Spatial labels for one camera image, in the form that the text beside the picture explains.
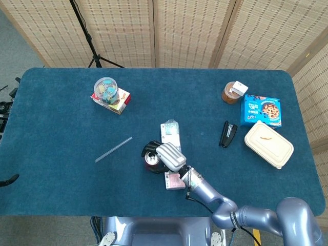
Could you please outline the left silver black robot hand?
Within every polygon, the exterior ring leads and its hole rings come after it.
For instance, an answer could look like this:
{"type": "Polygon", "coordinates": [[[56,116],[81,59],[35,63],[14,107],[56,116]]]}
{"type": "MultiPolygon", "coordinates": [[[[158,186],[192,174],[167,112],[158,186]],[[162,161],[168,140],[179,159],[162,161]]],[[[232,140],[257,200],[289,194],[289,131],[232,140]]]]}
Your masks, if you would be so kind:
{"type": "Polygon", "coordinates": [[[2,180],[2,181],[0,181],[0,187],[2,188],[2,187],[9,186],[9,185],[13,184],[18,178],[19,178],[19,174],[15,174],[7,180],[2,180]]]}

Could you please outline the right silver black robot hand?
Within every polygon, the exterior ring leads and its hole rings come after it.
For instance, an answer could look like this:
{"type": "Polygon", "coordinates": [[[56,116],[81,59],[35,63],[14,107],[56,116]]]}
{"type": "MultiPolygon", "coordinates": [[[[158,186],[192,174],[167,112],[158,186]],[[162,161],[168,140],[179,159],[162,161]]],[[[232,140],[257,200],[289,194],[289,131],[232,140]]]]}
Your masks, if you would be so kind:
{"type": "Polygon", "coordinates": [[[187,162],[187,158],[172,143],[161,143],[156,140],[144,146],[141,156],[148,169],[155,174],[168,171],[178,173],[187,162]]]}

